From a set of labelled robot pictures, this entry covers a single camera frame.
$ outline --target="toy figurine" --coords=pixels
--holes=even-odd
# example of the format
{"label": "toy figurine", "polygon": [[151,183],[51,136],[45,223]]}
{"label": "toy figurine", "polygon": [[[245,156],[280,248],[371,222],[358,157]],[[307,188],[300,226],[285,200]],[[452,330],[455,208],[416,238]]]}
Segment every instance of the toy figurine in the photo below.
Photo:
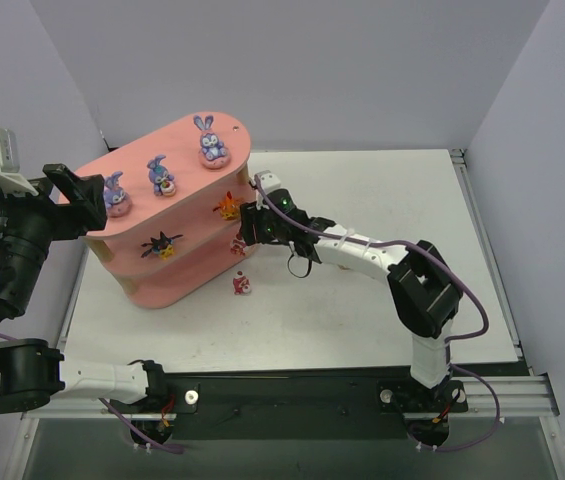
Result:
{"label": "toy figurine", "polygon": [[246,257],[246,254],[252,249],[252,246],[249,246],[242,238],[242,234],[238,232],[235,235],[235,238],[231,240],[231,253],[233,255],[240,255],[242,257]]}
{"label": "toy figurine", "polygon": [[122,217],[131,210],[131,197],[118,183],[122,172],[113,172],[104,179],[104,206],[107,217]]}
{"label": "toy figurine", "polygon": [[204,121],[199,115],[193,117],[193,123],[200,129],[200,153],[198,159],[203,167],[217,170],[231,161],[231,153],[212,130],[213,115],[207,115]]}
{"label": "toy figurine", "polygon": [[164,232],[160,232],[160,238],[151,237],[150,243],[142,244],[143,247],[151,247],[142,254],[142,258],[148,257],[152,253],[158,255],[162,259],[169,258],[175,253],[175,250],[173,249],[173,241],[180,237],[182,237],[182,235],[167,237]]}
{"label": "toy figurine", "polygon": [[235,295],[248,295],[251,293],[251,282],[249,282],[249,279],[246,278],[242,271],[238,271],[233,277],[233,290]]}
{"label": "toy figurine", "polygon": [[231,192],[226,192],[226,197],[213,209],[214,212],[220,211],[220,215],[225,220],[236,220],[240,218],[240,205],[244,203],[243,198],[233,198]]}
{"label": "toy figurine", "polygon": [[149,169],[149,180],[153,184],[155,196],[172,197],[175,195],[175,177],[169,173],[166,167],[160,162],[166,155],[157,155],[153,160],[146,164]]}

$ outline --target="orange figurine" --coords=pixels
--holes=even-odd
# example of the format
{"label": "orange figurine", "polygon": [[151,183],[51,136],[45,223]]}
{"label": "orange figurine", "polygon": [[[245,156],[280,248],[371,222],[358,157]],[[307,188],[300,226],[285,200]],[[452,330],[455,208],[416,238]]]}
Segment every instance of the orange figurine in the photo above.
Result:
{"label": "orange figurine", "polygon": [[226,192],[226,197],[213,209],[214,212],[220,211],[220,215],[225,220],[237,220],[240,218],[240,205],[244,203],[243,198],[233,198],[231,192]]}

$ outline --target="white wall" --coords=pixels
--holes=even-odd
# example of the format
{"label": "white wall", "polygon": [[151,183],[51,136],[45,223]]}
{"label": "white wall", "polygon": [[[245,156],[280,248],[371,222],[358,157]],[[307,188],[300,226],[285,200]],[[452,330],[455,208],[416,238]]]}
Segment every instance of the white wall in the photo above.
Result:
{"label": "white wall", "polygon": [[565,433],[565,0],[552,0],[468,150],[524,351]]}
{"label": "white wall", "polygon": [[32,0],[113,146],[224,110],[255,148],[466,147],[547,0]]}
{"label": "white wall", "polygon": [[[84,100],[28,0],[0,0],[0,125],[17,135],[21,172],[42,176],[45,163],[76,167],[104,153]],[[2,331],[54,340],[79,258],[79,244],[55,245],[27,314]],[[19,415],[0,417],[0,478]]]}

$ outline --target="purple bunny figurine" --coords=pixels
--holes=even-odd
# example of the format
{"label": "purple bunny figurine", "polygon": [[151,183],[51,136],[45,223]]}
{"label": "purple bunny figurine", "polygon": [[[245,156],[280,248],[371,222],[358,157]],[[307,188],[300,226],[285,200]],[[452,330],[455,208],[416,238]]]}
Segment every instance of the purple bunny figurine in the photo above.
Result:
{"label": "purple bunny figurine", "polygon": [[131,197],[119,185],[118,180],[122,172],[113,172],[104,179],[104,205],[107,217],[121,217],[131,210]]}
{"label": "purple bunny figurine", "polygon": [[146,164],[149,169],[149,180],[153,184],[153,193],[157,197],[175,195],[175,177],[169,173],[166,167],[160,165],[160,162],[165,158],[166,155],[157,155]]}
{"label": "purple bunny figurine", "polygon": [[224,142],[211,131],[213,115],[207,115],[204,121],[199,115],[193,117],[193,123],[200,129],[200,153],[198,159],[203,167],[217,170],[231,161],[231,153]]}

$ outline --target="shelf tier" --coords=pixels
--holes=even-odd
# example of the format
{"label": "shelf tier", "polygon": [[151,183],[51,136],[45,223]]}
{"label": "shelf tier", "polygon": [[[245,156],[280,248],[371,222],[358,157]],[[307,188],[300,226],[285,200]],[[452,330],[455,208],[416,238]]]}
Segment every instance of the shelf tier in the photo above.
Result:
{"label": "shelf tier", "polygon": [[[180,204],[164,215],[154,217],[140,229],[110,240],[89,239],[87,243],[96,252],[98,250],[93,248],[94,242],[100,244],[97,247],[100,251],[106,252],[108,249],[100,260],[102,265],[117,277],[137,278],[154,274],[239,223],[237,220],[224,220],[219,212],[213,211],[227,191],[231,192],[233,198],[242,198],[245,202],[255,199],[255,192],[251,187],[248,184],[240,184],[240,179],[231,175],[206,188],[194,200]],[[184,235],[175,240],[175,254],[167,259],[153,254],[142,258],[142,252],[148,247],[141,245],[148,242],[149,237],[157,238],[160,231],[167,236]]]}
{"label": "shelf tier", "polygon": [[[234,225],[188,255],[176,260],[150,277],[116,280],[129,299],[139,307],[164,308],[237,265],[246,257],[230,252],[231,240],[239,230]],[[247,256],[255,251],[252,248]]]}
{"label": "shelf tier", "polygon": [[[239,172],[242,172],[246,183],[248,172],[244,167],[251,151],[249,132],[241,122],[225,113],[199,113],[203,118],[209,114],[214,117],[212,130],[231,153],[230,163],[220,170],[208,170],[200,165],[198,153],[201,132],[193,124],[193,115],[187,115],[77,170],[79,176],[101,174],[107,177],[117,170],[124,172],[120,177],[120,186],[133,202],[129,214],[110,218],[104,230],[89,232],[87,239],[112,239],[144,230],[144,227],[151,226],[156,217],[195,200],[207,188],[226,177],[235,177]],[[173,197],[156,197],[153,194],[146,165],[156,155],[166,155],[162,165],[175,175],[177,192]]]}

